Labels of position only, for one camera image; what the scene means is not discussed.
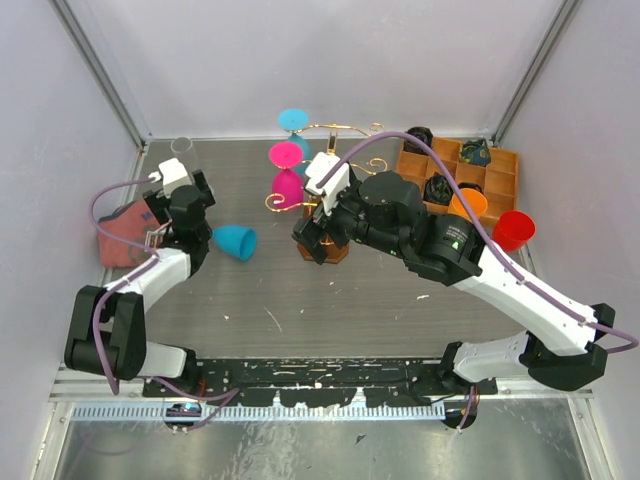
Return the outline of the blue wine glass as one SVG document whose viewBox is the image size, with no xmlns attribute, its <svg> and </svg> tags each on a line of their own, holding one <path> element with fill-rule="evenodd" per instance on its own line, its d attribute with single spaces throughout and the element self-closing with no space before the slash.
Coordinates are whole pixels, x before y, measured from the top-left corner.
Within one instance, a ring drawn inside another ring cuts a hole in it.
<svg viewBox="0 0 640 480">
<path fill-rule="evenodd" d="M 241 261 L 247 261 L 257 246 L 256 232 L 241 225 L 216 228 L 213 230 L 212 239 L 220 250 Z"/>
<path fill-rule="evenodd" d="M 301 136 L 302 129 L 308 125 L 309 117 L 301 109 L 289 108 L 278 115 L 277 121 L 289 136 L 276 147 L 275 165 L 301 173 L 306 163 L 311 160 L 311 147 Z"/>
</svg>

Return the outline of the pink wine glass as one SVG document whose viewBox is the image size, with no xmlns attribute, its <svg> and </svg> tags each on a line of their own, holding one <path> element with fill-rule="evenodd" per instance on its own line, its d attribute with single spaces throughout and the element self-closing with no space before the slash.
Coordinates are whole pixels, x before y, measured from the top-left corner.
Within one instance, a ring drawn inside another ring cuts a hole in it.
<svg viewBox="0 0 640 480">
<path fill-rule="evenodd" d="M 271 186 L 269 200 L 275 209 L 288 209 L 303 201 L 303 182 L 295 167 L 302 164 L 303 150 L 295 143 L 284 141 L 269 150 L 269 160 L 278 168 Z"/>
</svg>

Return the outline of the dark rolled cloth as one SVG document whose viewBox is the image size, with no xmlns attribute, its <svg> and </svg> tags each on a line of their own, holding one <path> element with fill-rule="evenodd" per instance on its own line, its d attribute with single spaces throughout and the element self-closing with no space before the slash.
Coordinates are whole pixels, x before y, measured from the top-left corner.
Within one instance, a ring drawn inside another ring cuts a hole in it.
<svg viewBox="0 0 640 480">
<path fill-rule="evenodd" d="M 417 138 L 419 141 L 426 144 L 429 148 L 432 147 L 434 135 L 430 128 L 424 126 L 414 126 L 409 128 L 406 133 L 408 135 L 411 135 L 412 137 Z M 417 146 L 413 141 L 409 140 L 404 141 L 403 150 L 415 154 L 425 153 L 425 151 L 420 146 Z"/>
<path fill-rule="evenodd" d="M 492 161 L 487 141 L 484 138 L 477 138 L 465 142 L 460 148 L 459 161 L 473 166 L 487 167 Z"/>
<path fill-rule="evenodd" d="M 458 187 L 460 189 L 472 189 L 472 190 L 476 190 L 480 193 L 484 193 L 483 188 L 481 187 L 480 184 L 477 183 L 473 183 L 473 182 L 460 182 L 458 183 Z"/>
<path fill-rule="evenodd" d="M 436 172 L 426 180 L 423 194 L 425 202 L 448 206 L 452 196 L 453 190 L 444 175 Z"/>
</svg>

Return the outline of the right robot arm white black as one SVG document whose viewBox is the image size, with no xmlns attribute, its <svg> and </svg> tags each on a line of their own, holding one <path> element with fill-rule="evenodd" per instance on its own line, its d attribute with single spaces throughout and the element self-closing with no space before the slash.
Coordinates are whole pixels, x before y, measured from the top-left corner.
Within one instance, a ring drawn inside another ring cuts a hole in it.
<svg viewBox="0 0 640 480">
<path fill-rule="evenodd" d="M 412 273 L 452 286 L 494 306 L 522 332 L 485 343 L 451 342 L 438 367 L 444 390 L 464 393 L 486 379 L 527 375 L 560 391 L 575 391 L 605 373 L 608 354 L 598 345 L 614 310 L 580 305 L 504 257 L 482 230 L 463 217 L 427 211 L 418 186 L 394 172 L 353 179 L 330 209 L 313 207 L 292 233 L 317 264 L 328 259 L 323 242 L 350 242 L 403 261 Z"/>
</svg>

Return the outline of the dark rolled cloth rear right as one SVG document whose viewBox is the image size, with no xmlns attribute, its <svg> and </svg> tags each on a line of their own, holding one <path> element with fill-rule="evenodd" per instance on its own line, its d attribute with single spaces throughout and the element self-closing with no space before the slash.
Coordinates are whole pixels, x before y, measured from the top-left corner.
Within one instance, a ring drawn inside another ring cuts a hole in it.
<svg viewBox="0 0 640 480">
<path fill-rule="evenodd" d="M 492 161 L 487 141 L 484 138 L 477 138 L 465 142 L 460 148 L 459 161 L 473 166 L 487 167 Z"/>
</svg>

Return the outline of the dark rolled cloth front right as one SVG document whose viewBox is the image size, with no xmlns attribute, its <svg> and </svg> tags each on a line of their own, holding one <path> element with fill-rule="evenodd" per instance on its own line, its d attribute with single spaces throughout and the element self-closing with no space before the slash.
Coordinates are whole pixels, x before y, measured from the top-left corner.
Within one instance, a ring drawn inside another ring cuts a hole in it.
<svg viewBox="0 0 640 480">
<path fill-rule="evenodd" d="M 458 187 L 460 189 L 472 189 L 472 190 L 476 190 L 480 193 L 484 193 L 483 188 L 481 187 L 480 184 L 477 183 L 473 183 L 473 182 L 460 182 L 458 183 Z"/>
</svg>

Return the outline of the dark rolled cloth front left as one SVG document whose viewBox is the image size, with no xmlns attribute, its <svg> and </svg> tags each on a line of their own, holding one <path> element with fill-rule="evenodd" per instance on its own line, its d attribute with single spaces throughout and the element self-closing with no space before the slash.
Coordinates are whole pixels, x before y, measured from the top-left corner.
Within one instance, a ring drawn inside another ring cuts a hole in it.
<svg viewBox="0 0 640 480">
<path fill-rule="evenodd" d="M 426 180 L 423 194 L 425 202 L 448 206 L 452 196 L 453 190 L 444 175 L 436 172 Z"/>
</svg>

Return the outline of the clear wine glass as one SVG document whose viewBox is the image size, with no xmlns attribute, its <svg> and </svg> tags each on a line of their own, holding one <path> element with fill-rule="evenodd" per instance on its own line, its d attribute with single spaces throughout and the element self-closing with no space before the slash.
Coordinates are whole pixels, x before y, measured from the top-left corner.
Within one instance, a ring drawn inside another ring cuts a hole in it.
<svg viewBox="0 0 640 480">
<path fill-rule="evenodd" d="M 192 139 L 188 137 L 178 137 L 171 142 L 170 148 L 173 156 L 178 159 L 188 171 L 195 171 L 201 168 L 200 156 Z"/>
</svg>

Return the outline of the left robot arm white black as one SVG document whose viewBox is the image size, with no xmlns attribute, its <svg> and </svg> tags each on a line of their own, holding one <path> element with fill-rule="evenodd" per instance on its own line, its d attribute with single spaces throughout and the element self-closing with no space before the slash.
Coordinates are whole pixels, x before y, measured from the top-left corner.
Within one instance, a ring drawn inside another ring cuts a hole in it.
<svg viewBox="0 0 640 480">
<path fill-rule="evenodd" d="M 200 170 L 161 167 L 150 176 L 162 188 L 143 195 L 168 227 L 160 247 L 128 275 L 106 285 L 82 287 L 75 297 L 64 351 L 67 368 L 118 382 L 162 377 L 178 396 L 200 384 L 195 353 L 149 342 L 145 315 L 173 287 L 192 277 L 209 252 L 212 229 L 206 209 L 215 204 Z"/>
</svg>

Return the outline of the wooden compartment tray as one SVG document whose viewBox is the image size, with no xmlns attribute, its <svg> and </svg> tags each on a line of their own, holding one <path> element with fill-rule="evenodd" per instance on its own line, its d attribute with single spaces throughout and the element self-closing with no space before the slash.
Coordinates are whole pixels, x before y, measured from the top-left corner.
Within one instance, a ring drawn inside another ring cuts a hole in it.
<svg viewBox="0 0 640 480">
<path fill-rule="evenodd" d="M 487 198 L 488 207 L 480 217 L 487 229 L 492 229 L 507 211 L 517 208 L 519 154 L 490 147 L 491 162 L 486 166 L 464 163 L 460 158 L 463 141 L 435 137 L 432 148 L 454 177 L 456 184 L 478 185 Z M 395 171 L 405 180 L 415 183 L 421 193 L 435 174 L 442 175 L 439 166 L 426 154 L 412 153 L 400 147 Z"/>
</svg>

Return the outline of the dark rolled cloth rear left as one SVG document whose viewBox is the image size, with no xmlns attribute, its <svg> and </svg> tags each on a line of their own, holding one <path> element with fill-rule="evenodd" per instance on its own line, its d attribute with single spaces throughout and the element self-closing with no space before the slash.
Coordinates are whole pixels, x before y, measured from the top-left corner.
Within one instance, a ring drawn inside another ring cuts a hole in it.
<svg viewBox="0 0 640 480">
<path fill-rule="evenodd" d="M 417 138 L 419 141 L 426 144 L 429 148 L 432 147 L 434 135 L 430 128 L 424 126 L 414 126 L 409 128 L 406 133 L 408 135 L 411 135 L 412 137 Z M 403 150 L 415 154 L 425 153 L 425 151 L 420 146 L 417 146 L 413 141 L 409 140 L 404 141 Z"/>
</svg>

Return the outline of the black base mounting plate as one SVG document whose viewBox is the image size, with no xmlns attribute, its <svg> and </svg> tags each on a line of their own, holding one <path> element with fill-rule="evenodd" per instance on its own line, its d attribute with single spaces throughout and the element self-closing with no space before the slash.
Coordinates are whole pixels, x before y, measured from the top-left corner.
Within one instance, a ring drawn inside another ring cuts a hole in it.
<svg viewBox="0 0 640 480">
<path fill-rule="evenodd" d="M 447 385 L 439 364 L 422 358 L 221 358 L 199 360 L 196 372 L 191 394 L 235 389 L 231 404 L 245 407 L 346 407 L 359 395 L 368 408 L 431 406 L 469 393 Z"/>
</svg>

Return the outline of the colourful packet under left gripper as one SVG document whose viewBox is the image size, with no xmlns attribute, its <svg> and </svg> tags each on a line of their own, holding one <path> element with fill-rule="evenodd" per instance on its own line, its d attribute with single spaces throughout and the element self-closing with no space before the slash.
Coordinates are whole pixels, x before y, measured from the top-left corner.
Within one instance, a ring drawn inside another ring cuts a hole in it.
<svg viewBox="0 0 640 480">
<path fill-rule="evenodd" d="M 166 229 L 144 200 L 130 202 L 99 219 L 100 262 L 106 268 L 134 268 L 151 254 L 143 245 L 158 248 Z"/>
</svg>

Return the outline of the orange wine glass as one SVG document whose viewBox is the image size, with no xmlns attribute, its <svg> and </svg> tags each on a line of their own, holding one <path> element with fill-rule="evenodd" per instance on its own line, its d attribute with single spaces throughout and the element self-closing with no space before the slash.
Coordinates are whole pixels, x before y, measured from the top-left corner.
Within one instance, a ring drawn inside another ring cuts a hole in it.
<svg viewBox="0 0 640 480">
<path fill-rule="evenodd" d="M 488 209 L 488 200 L 478 190 L 472 188 L 462 188 L 462 197 L 454 194 L 448 207 L 448 213 L 471 220 L 465 206 L 469 206 L 473 214 L 480 218 Z"/>
</svg>

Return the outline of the red wine glass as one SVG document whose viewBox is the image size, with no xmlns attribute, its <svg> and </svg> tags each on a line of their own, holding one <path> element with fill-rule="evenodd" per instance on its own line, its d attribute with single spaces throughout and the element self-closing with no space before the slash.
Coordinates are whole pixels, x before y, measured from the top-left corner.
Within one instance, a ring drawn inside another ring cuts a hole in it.
<svg viewBox="0 0 640 480">
<path fill-rule="evenodd" d="M 523 247 L 536 233 L 534 220 L 524 212 L 510 210 L 503 213 L 496 223 L 492 240 L 505 252 Z"/>
</svg>

